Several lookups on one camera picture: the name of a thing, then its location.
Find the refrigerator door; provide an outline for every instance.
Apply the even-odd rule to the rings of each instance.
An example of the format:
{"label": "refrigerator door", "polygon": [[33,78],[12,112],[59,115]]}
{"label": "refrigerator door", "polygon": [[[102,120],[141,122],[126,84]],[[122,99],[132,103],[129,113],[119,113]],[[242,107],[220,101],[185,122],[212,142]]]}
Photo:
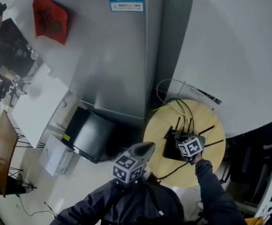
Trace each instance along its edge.
{"label": "refrigerator door", "polygon": [[162,0],[144,0],[144,12],[112,12],[109,0],[53,1],[68,13],[65,45],[35,38],[33,0],[15,0],[8,11],[79,99],[98,113],[141,126],[154,78]]}

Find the floor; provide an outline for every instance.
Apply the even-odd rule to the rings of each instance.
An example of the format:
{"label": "floor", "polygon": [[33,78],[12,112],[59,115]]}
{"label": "floor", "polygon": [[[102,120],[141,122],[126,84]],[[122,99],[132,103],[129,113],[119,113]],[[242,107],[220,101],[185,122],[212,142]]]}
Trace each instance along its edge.
{"label": "floor", "polygon": [[[77,106],[83,106],[72,94],[69,94],[65,98],[65,101],[67,106],[65,108],[58,108],[51,125],[66,127]],[[0,103],[0,113],[3,109],[6,109],[12,121],[12,108],[5,105],[4,102]],[[45,132],[42,142],[46,142],[49,134],[49,131]],[[37,187],[31,193],[21,196],[24,208],[29,214],[47,210],[48,207],[44,202],[54,212],[59,213],[62,209],[82,200],[88,193],[112,178],[110,162],[93,164],[77,154],[74,154],[69,165],[70,169],[64,175],[52,177],[38,162],[42,150],[16,148],[11,163],[12,167],[24,170],[23,178],[25,181],[31,182]],[[223,173],[224,166],[222,165],[216,172],[219,177]],[[196,204],[200,201],[200,187],[196,186],[188,189],[174,187],[173,190],[181,199],[184,206],[185,218],[195,219],[199,212]],[[38,213],[29,217],[24,212],[19,198],[15,195],[8,195],[6,198],[0,195],[0,218],[5,225],[50,224],[53,220],[51,213]]]}

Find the white cable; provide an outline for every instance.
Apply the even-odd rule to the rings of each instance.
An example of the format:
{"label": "white cable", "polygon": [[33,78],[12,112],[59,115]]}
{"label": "white cable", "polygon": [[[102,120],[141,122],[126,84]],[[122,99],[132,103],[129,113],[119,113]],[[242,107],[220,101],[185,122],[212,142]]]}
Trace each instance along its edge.
{"label": "white cable", "polygon": [[182,82],[182,81],[180,81],[180,80],[173,79],[173,78],[167,78],[167,79],[164,79],[164,80],[162,80],[161,82],[159,82],[158,85],[157,85],[157,87],[156,87],[156,93],[157,93],[157,97],[159,98],[159,100],[160,100],[163,104],[166,104],[166,103],[160,98],[160,96],[159,96],[159,94],[158,94],[158,87],[159,87],[159,85],[160,85],[162,82],[165,82],[165,81],[176,81],[176,82],[182,83],[183,86],[186,84],[186,82]]}

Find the hand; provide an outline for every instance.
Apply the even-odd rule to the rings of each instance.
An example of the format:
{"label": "hand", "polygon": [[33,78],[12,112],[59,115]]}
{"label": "hand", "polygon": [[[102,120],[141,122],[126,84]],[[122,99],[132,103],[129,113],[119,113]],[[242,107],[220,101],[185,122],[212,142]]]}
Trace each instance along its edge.
{"label": "hand", "polygon": [[203,157],[201,155],[201,153],[198,153],[195,157],[195,159],[193,160],[193,162],[196,164],[198,161],[202,160]]}

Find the white table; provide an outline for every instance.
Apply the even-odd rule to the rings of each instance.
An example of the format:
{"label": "white table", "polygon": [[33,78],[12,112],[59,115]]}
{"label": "white table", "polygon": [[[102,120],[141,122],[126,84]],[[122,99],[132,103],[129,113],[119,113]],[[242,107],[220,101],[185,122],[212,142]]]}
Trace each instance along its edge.
{"label": "white table", "polygon": [[46,129],[56,132],[49,122],[68,92],[68,87],[57,77],[48,75],[49,67],[42,64],[31,80],[31,91],[21,95],[12,116],[29,143],[36,148]]}

